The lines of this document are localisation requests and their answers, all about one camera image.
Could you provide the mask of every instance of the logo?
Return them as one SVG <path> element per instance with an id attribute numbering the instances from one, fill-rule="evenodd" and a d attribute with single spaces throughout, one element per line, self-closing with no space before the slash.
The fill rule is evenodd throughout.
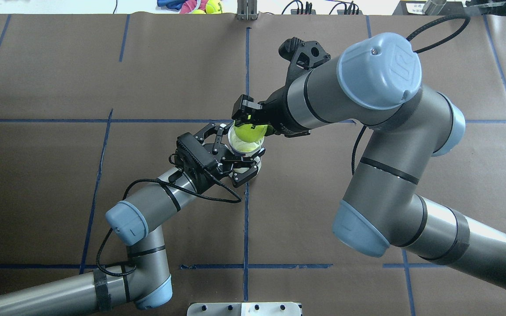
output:
<path id="1" fill-rule="evenodd" d="M 415 60 L 411 54 L 396 45 L 390 68 L 392 72 L 400 76 L 403 80 L 410 82 L 413 80 Z"/>

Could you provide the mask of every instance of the robotic arm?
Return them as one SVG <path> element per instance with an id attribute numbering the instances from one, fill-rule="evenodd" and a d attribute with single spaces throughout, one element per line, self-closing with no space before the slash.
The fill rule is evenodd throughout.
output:
<path id="1" fill-rule="evenodd" d="M 286 84 L 255 104 L 235 103 L 235 126 L 269 124 L 267 135 L 308 135 L 356 119 L 373 130 L 340 201 L 334 234 L 380 257 L 391 245 L 506 289 L 506 234 L 415 194 L 431 156 L 449 152 L 466 121 L 447 96 L 421 83 L 410 43 L 383 33 L 330 59 L 317 42 L 285 41 Z"/>

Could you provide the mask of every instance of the sticker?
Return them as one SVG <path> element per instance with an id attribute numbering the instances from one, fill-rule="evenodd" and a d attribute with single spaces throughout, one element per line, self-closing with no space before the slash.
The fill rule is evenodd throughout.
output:
<path id="1" fill-rule="evenodd" d="M 405 4 L 407 6 L 407 12 L 411 14 L 424 14 L 424 4 Z"/>

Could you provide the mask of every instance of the light blue joint cap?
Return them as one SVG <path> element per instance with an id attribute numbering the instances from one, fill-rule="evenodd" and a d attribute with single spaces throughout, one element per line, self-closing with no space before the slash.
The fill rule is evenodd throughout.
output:
<path id="1" fill-rule="evenodd" d="M 415 96 L 421 62 L 401 35 L 381 33 L 347 48 L 337 62 L 343 92 L 371 110 L 390 110 Z"/>
<path id="2" fill-rule="evenodd" d="M 118 202 L 106 212 L 105 218 L 126 246 L 132 246 L 149 233 L 144 215 L 130 202 Z"/>
<path id="3" fill-rule="evenodd" d="M 171 274 L 169 274 L 169 278 L 159 288 L 134 303 L 138 309 L 152 309 L 169 302 L 172 296 L 173 287 L 171 286 Z"/>
<path id="4" fill-rule="evenodd" d="M 381 257 L 390 247 L 388 240 L 374 225 L 343 200 L 333 222 L 333 234 L 350 248 L 367 256 Z"/>
<path id="5" fill-rule="evenodd" d="M 432 154 L 433 157 L 442 156 L 447 154 L 456 146 L 460 140 L 464 137 L 464 132 L 466 131 L 466 118 L 462 111 L 457 108 L 450 99 L 448 99 L 444 94 L 438 92 L 444 99 L 447 100 L 448 104 L 450 104 L 450 109 L 452 110 L 452 130 L 450 130 L 450 135 L 448 135 L 448 139 L 442 145 L 442 147 Z"/>

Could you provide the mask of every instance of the yellow tennis ball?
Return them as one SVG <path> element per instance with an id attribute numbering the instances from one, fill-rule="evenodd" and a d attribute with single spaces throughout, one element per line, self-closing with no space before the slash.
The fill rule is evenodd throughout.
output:
<path id="1" fill-rule="evenodd" d="M 205 10 L 207 14 L 220 14 L 224 12 L 220 0 L 208 0 Z"/>
<path id="2" fill-rule="evenodd" d="M 235 135 L 239 137 L 244 142 L 254 143 L 261 140 L 261 138 L 265 137 L 265 133 L 267 132 L 266 125 L 259 125 L 253 128 L 251 124 L 243 124 L 239 127 L 234 127 Z"/>

